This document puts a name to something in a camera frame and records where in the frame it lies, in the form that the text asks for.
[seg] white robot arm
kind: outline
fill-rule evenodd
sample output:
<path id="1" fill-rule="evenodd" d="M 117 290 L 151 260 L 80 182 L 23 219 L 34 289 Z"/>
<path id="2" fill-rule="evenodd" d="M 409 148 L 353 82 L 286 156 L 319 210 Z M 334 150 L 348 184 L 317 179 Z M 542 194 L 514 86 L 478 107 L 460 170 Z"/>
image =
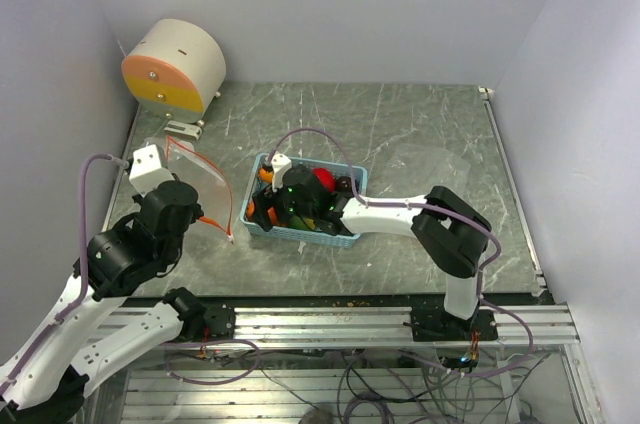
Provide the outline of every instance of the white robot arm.
<path id="1" fill-rule="evenodd" d="M 202 216 L 198 193 L 174 179 L 157 146 L 134 153 L 129 175 L 139 212 L 91 239 L 88 276 L 80 275 L 76 262 L 53 309 L 0 367 L 0 398 L 6 403 L 1 424 L 67 423 L 115 372 L 164 342 L 193 339 L 205 327 L 206 308 L 181 288 L 106 339 L 87 342 L 139 285 L 177 265 L 184 233 Z M 82 279 L 88 279 L 88 292 L 62 318 L 61 311 L 81 294 Z"/>
<path id="2" fill-rule="evenodd" d="M 491 225 L 452 191 L 436 186 L 428 195 L 410 198 L 361 196 L 365 204 L 353 196 L 329 192 L 308 167 L 293 165 L 284 154 L 275 154 L 264 167 L 273 172 L 271 186 L 252 196 L 253 219 L 263 230 L 273 227 L 268 215 L 273 207 L 280 222 L 294 216 L 308 218 L 332 235 L 382 232 L 417 238 L 446 274 L 445 312 L 470 326 L 478 309 L 478 261 L 488 243 L 486 233 L 478 228 L 489 232 Z M 425 209 L 436 206 L 473 221 L 475 229 Z"/>

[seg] round container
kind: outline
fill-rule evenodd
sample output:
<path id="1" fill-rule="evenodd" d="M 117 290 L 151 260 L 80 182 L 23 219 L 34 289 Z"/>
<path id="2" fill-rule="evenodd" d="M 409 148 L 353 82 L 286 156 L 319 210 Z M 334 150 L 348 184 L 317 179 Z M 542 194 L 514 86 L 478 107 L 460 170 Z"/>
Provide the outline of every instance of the round container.
<path id="1" fill-rule="evenodd" d="M 177 19 L 156 22 L 122 61 L 124 80 L 140 104 L 185 123 L 202 118 L 226 73 L 213 37 Z"/>

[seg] gray wall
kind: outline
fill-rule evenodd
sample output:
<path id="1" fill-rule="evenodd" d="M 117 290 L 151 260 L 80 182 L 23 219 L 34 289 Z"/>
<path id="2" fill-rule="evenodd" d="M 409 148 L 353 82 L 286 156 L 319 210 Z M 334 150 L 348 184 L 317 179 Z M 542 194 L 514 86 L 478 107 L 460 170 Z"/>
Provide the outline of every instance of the gray wall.
<path id="1" fill-rule="evenodd" d="M 95 0 L 0 0 L 0 362 L 48 312 L 78 255 L 77 173 L 119 153 L 134 110 Z M 89 229 L 113 184 L 91 172 Z"/>
<path id="2" fill-rule="evenodd" d="M 190 20 L 249 81 L 494 87 L 546 0 L 99 0 L 125 50 Z"/>
<path id="3" fill-rule="evenodd" d="M 549 0 L 495 93 L 541 264 L 616 424 L 638 422 L 639 83 L 640 0 Z"/>

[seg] blue basket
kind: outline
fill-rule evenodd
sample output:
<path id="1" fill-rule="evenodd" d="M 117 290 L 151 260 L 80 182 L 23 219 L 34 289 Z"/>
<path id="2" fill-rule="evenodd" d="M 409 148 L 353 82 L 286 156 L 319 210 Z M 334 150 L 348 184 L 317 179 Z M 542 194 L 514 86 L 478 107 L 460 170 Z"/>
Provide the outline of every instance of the blue basket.
<path id="1" fill-rule="evenodd" d="M 267 156 L 267 153 L 258 154 L 256 162 L 251 170 L 251 177 L 249 178 L 249 185 L 247 186 L 247 193 L 242 201 L 242 209 L 240 209 L 240 220 L 247 227 L 249 234 L 265 237 L 279 237 L 281 239 L 290 239 L 292 241 L 305 241 L 313 244 L 324 244 L 326 246 L 334 247 L 352 247 L 356 242 L 356 239 L 360 237 L 360 234 L 354 236 L 330 236 L 323 232 L 302 231 L 298 229 L 288 229 L 286 227 L 274 227 L 269 232 L 264 232 L 262 228 L 255 222 L 250 222 L 247 219 L 247 206 L 253 193 L 264 186 L 263 182 L 258 177 L 258 170 L 262 166 L 262 161 Z M 349 166 L 346 164 L 337 164 L 335 162 L 317 161 L 315 159 L 302 159 L 297 157 L 290 157 L 293 165 L 304 164 L 311 169 L 322 167 L 327 169 L 333 177 L 342 177 L 349 175 Z M 356 181 L 360 184 L 359 192 L 364 194 L 367 190 L 367 170 L 364 167 L 353 166 L 353 172 L 356 177 Z"/>

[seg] gray marble surface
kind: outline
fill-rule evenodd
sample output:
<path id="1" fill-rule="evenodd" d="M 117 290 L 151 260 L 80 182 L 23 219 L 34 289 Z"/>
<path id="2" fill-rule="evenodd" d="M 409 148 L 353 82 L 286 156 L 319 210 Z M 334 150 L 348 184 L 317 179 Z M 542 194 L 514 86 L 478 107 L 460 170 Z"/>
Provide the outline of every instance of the gray marble surface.
<path id="1" fill-rule="evenodd" d="M 504 249 L 487 269 L 485 289 L 537 291 L 514 197 L 477 88 L 225 83 L 221 91 L 222 97 L 205 116 L 207 124 L 196 150 L 213 160 L 231 183 L 235 245 L 206 225 L 193 225 L 176 270 L 144 284 L 137 295 L 160 296 L 178 286 L 198 295 L 444 292 L 444 274 L 411 238 L 363 235 L 353 248 L 338 249 L 249 235 L 239 220 L 239 208 L 255 157 L 300 125 L 320 127 L 338 137 L 354 163 L 369 171 L 367 195 L 372 197 L 428 193 L 434 182 L 425 182 L 424 187 L 420 182 L 437 156 L 454 156 L 458 164 L 468 163 L 455 177 L 455 184 L 462 186 L 463 197 L 492 223 Z M 162 136 L 163 127 L 162 119 L 142 110 L 131 149 L 146 137 Z M 420 166 L 420 148 L 424 148 L 426 166 Z M 339 152 L 314 134 L 294 135 L 282 150 L 342 162 Z M 407 153 L 411 162 L 396 170 L 392 163 Z M 439 175 L 432 173 L 427 181 Z M 442 176 L 445 181 L 451 179 Z M 130 199 L 133 194 L 124 178 L 111 223 L 135 209 Z"/>

